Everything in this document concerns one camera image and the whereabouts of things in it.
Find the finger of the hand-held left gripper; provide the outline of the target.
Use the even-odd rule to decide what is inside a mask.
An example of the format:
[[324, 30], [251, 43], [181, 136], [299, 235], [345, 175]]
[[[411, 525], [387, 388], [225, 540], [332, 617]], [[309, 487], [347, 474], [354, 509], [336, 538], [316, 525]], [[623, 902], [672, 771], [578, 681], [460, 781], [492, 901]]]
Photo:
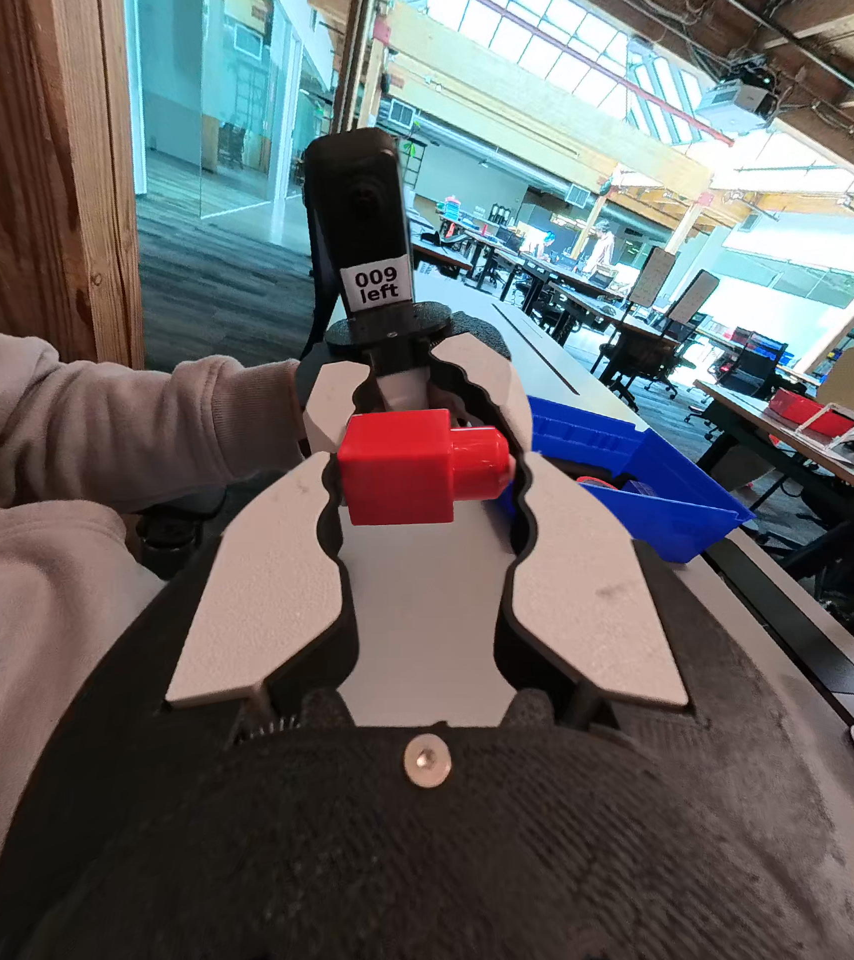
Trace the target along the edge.
[[532, 414], [511, 361], [473, 334], [461, 333], [431, 349], [429, 375], [434, 407], [448, 410], [458, 424], [497, 428], [511, 454], [530, 452]]
[[367, 383], [370, 367], [352, 361], [324, 364], [313, 381], [303, 413], [311, 454], [336, 454], [357, 410], [356, 393]]

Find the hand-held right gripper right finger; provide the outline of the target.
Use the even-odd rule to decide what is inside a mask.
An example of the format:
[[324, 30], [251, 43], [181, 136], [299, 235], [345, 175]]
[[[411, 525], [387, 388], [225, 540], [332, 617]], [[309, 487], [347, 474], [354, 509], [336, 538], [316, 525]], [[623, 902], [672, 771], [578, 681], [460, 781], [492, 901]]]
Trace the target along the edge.
[[690, 702], [638, 545], [599, 498], [538, 453], [513, 483], [515, 553], [494, 661], [515, 689], [563, 711], [578, 687], [607, 702], [683, 711]]

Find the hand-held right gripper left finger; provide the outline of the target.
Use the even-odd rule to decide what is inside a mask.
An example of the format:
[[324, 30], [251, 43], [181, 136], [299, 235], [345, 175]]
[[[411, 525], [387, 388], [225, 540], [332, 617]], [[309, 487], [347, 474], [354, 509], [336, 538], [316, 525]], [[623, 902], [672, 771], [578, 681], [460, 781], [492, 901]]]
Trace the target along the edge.
[[169, 683], [173, 708], [298, 710], [313, 690], [342, 687], [360, 640], [340, 500], [336, 456], [318, 452], [228, 526]]

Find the red block with peg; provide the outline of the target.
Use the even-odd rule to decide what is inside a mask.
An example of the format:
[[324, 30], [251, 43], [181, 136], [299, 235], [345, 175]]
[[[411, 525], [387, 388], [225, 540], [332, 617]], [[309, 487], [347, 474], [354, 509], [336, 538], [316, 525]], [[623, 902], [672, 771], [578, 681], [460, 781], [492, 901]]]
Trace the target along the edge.
[[337, 466], [355, 527], [452, 523], [457, 503], [498, 498], [515, 471], [497, 428], [453, 426], [446, 409], [353, 416]]

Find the blue plastic bin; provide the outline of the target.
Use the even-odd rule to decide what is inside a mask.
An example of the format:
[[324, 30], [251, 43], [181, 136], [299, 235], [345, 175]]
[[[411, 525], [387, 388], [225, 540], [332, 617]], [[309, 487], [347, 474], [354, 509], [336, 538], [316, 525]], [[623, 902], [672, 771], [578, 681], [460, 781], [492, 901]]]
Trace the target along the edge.
[[534, 396], [529, 406], [533, 451], [575, 482], [592, 475], [620, 487], [581, 486], [662, 560], [687, 563], [754, 519], [655, 431]]

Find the person's left forearm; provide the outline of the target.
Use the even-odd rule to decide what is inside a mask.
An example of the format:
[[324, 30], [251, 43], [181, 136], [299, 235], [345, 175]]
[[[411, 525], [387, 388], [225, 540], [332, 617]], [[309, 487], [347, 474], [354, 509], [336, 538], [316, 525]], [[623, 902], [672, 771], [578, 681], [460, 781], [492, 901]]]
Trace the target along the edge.
[[0, 333], [0, 509], [86, 500], [134, 513], [291, 469], [305, 437], [298, 367], [68, 363]]

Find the adjacent grey table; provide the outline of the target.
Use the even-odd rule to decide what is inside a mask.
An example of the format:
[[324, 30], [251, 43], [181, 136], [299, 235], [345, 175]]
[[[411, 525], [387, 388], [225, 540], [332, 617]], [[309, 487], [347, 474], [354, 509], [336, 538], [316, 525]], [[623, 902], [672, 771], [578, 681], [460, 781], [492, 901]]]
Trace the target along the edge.
[[638, 413], [590, 372], [597, 358], [595, 351], [568, 350], [519, 306], [437, 272], [417, 272], [413, 289], [419, 303], [439, 302], [495, 327], [527, 395], [631, 423], [638, 430], [648, 429]]

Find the black office chair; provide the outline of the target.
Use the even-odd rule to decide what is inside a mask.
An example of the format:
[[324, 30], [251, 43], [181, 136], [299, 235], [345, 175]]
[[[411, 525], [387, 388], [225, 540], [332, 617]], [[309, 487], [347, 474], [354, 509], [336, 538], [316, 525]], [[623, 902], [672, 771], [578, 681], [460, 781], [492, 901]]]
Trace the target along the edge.
[[639, 412], [631, 386], [635, 380], [659, 382], [676, 395], [669, 373], [680, 359], [681, 342], [642, 324], [621, 321], [616, 338], [601, 349], [606, 364], [600, 383], [635, 414]]

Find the person's grey sweatshirt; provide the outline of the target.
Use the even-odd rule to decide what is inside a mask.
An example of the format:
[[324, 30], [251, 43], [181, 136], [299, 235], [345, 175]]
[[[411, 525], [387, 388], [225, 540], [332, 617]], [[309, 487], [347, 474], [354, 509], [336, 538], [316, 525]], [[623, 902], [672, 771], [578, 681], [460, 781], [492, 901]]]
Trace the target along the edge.
[[0, 855], [68, 705], [161, 589], [126, 533], [88, 501], [0, 508]]

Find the red storage bin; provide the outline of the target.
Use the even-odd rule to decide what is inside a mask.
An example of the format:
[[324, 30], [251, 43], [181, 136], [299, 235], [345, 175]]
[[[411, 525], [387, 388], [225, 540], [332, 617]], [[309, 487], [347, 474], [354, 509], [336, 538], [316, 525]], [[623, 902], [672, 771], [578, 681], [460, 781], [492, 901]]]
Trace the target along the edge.
[[854, 418], [829, 409], [802, 393], [783, 388], [772, 395], [765, 413], [800, 428], [806, 434], [831, 440], [854, 429]]

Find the wooden column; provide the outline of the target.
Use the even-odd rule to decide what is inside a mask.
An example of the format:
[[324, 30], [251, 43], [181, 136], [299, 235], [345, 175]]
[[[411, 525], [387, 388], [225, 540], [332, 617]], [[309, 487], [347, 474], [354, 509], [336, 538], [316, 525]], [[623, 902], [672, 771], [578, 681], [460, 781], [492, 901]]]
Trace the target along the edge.
[[145, 366], [120, 1], [0, 1], [0, 332]]

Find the white ceiling projector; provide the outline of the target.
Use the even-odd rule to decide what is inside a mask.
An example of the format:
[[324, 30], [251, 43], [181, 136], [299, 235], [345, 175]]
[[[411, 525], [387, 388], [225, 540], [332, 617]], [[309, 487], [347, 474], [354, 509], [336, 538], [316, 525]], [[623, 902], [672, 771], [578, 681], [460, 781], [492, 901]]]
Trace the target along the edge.
[[778, 108], [777, 79], [761, 63], [731, 67], [702, 93], [694, 116], [726, 135], [742, 136], [769, 125]]

